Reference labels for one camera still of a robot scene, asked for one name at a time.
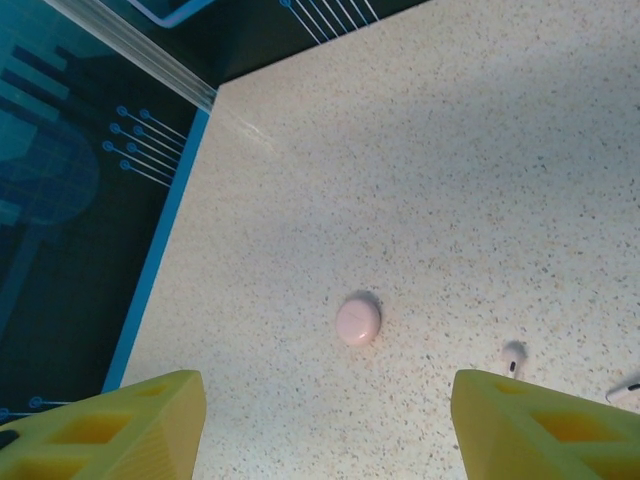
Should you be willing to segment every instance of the terrazzo surface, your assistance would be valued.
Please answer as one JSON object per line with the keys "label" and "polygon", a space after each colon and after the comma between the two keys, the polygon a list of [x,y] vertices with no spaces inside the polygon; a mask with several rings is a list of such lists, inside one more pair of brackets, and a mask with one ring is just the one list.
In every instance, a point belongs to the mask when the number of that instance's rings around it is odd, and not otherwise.
{"label": "terrazzo surface", "polygon": [[638,1],[434,0],[224,85],[124,382],[202,372],[194,478],[465,478],[458,369],[637,372],[639,52]]}

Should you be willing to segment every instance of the blue table edge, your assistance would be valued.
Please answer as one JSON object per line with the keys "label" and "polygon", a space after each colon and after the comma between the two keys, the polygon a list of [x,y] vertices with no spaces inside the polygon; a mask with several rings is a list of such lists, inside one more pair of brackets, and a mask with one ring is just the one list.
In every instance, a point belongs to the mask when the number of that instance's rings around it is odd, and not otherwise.
{"label": "blue table edge", "polygon": [[151,241],[149,253],[142,267],[138,286],[133,294],[131,306],[129,307],[127,317],[122,326],[120,339],[113,353],[113,359],[111,360],[111,365],[102,387],[102,393],[119,388],[122,378],[124,377],[124,372],[127,368],[131,351],[133,350],[133,344],[136,340],[140,324],[142,323],[142,316],[149,301],[151,289],[153,288],[153,283],[160,268],[160,262],[162,261],[162,255],[167,247],[169,234],[171,233],[173,222],[178,214],[178,207],[180,206],[180,201],[187,187],[191,168],[196,159],[196,154],[198,153],[198,148],[200,147],[208,120],[209,112],[198,110],[189,136],[187,137],[187,143],[173,178],[171,189],[167,195],[167,200],[160,214],[160,220],[158,221],[156,232]]}

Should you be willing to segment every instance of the white earbud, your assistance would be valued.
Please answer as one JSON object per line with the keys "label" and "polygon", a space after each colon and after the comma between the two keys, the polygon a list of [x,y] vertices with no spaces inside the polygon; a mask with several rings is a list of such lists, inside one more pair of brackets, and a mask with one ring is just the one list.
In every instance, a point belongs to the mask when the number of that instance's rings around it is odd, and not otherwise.
{"label": "white earbud", "polygon": [[527,360],[527,350],[522,342],[512,340],[502,349],[502,359],[506,364],[505,375],[519,379],[522,376],[522,367]]}
{"label": "white earbud", "polygon": [[607,392],[605,398],[609,403],[616,403],[628,395],[640,394],[640,376],[631,379]]}

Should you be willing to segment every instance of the pink round object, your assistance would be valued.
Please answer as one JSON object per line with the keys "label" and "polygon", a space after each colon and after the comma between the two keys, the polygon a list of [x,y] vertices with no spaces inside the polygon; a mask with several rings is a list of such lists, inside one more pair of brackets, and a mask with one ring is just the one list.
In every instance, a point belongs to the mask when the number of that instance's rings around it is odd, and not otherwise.
{"label": "pink round object", "polygon": [[347,345],[367,345],[380,331],[380,311],[367,300],[349,300],[338,310],[336,330]]}

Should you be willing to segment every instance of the speckled countertop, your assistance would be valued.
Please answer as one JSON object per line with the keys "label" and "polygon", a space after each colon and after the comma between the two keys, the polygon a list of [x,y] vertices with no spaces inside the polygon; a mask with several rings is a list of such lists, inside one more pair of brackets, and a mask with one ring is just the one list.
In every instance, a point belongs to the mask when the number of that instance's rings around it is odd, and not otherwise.
{"label": "speckled countertop", "polygon": [[[196,479],[464,478],[456,370],[517,339],[525,380],[604,401],[640,367],[640,2],[519,3],[223,86],[125,378],[202,371]],[[358,289],[383,327],[350,349]]]}

